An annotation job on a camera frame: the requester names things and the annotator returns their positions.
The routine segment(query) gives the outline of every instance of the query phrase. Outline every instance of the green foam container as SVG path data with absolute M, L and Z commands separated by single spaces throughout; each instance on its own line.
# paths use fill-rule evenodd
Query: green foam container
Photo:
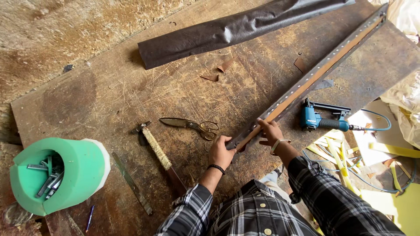
M 48 178 L 47 171 L 27 169 L 38 165 L 49 155 L 58 153 L 64 162 L 64 177 L 60 187 L 49 198 L 35 195 Z M 77 205 L 103 187 L 110 172 L 109 154 L 102 143 L 92 140 L 46 138 L 25 148 L 10 167 L 10 183 L 18 203 L 35 215 Z

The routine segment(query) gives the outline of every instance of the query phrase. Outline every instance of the hand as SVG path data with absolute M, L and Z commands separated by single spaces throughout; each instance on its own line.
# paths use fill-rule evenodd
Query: hand
M 215 164 L 226 170 L 236 153 L 236 149 L 226 150 L 225 142 L 231 140 L 232 137 L 221 135 L 218 137 L 210 148 L 209 164 Z
M 278 139 L 283 139 L 283 134 L 275 121 L 267 121 L 258 118 L 259 125 L 264 129 L 267 141 L 260 141 L 260 144 L 272 147 Z

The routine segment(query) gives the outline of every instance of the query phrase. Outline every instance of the wooden board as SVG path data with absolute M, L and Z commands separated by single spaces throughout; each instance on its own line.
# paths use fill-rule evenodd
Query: wooden board
M 211 142 L 195 130 L 165 126 L 158 118 L 214 121 L 219 123 L 219 134 L 233 135 L 302 76 L 293 65 L 297 57 L 310 68 L 375 11 L 360 0 L 239 45 L 144 70 L 137 42 L 265 2 L 199 1 L 91 59 L 90 66 L 67 72 L 12 103 L 24 147 L 52 136 L 96 139 L 119 155 L 154 211 L 147 216 L 111 160 L 101 190 L 77 206 L 47 216 L 52 235 L 80 234 L 77 229 L 84 230 L 92 204 L 96 205 L 92 234 L 153 234 L 172 211 L 175 194 L 151 148 L 139 146 L 137 137 L 129 134 L 136 122 L 152 121 L 149 130 L 182 181 L 193 186 L 208 165 Z M 226 76 L 220 73 L 219 82 L 199 77 L 217 73 L 216 67 L 234 56 L 238 58 Z M 359 110 L 418 68 L 419 59 L 417 47 L 388 22 L 329 76 L 343 90 L 313 91 L 310 99 Z M 284 136 L 303 149 L 327 130 L 302 132 L 299 112 L 296 107 L 280 124 Z M 213 203 L 263 177 L 278 161 L 269 155 L 269 148 L 250 147 L 221 179 Z

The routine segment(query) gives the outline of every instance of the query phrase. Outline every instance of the hammer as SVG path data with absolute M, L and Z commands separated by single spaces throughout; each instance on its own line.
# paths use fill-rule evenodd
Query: hammer
M 151 121 L 148 121 L 143 124 L 138 124 L 138 127 L 133 129 L 131 133 L 139 135 L 139 143 L 141 146 L 145 146 L 147 145 L 147 143 L 150 144 L 157 158 L 162 164 L 163 168 L 168 172 L 169 178 L 171 179 L 171 183 L 175 186 L 176 191 L 181 197 L 186 193 L 186 187 L 176 174 L 175 170 L 172 167 L 172 163 L 170 162 L 166 154 L 163 152 L 162 148 L 159 146 L 158 142 L 153 137 L 150 130 L 146 128 L 146 126 L 148 126 L 150 123 Z

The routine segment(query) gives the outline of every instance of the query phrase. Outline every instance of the wristband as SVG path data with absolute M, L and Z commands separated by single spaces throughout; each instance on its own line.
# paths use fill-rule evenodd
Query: wristband
M 278 140 L 276 141 L 276 143 L 273 145 L 273 148 L 272 148 L 272 149 L 271 149 L 271 151 L 270 151 L 270 154 L 271 154 L 271 155 L 273 155 L 274 150 L 277 148 L 278 144 L 279 144 L 281 141 L 287 141 L 288 143 L 291 143 L 291 140 L 288 140 L 288 139 L 278 139 Z
M 210 169 L 211 167 L 219 169 L 222 172 L 222 174 L 225 175 L 225 171 L 220 166 L 215 165 L 215 164 L 211 164 L 211 165 L 209 165 L 209 167 L 207 167 L 207 169 Z

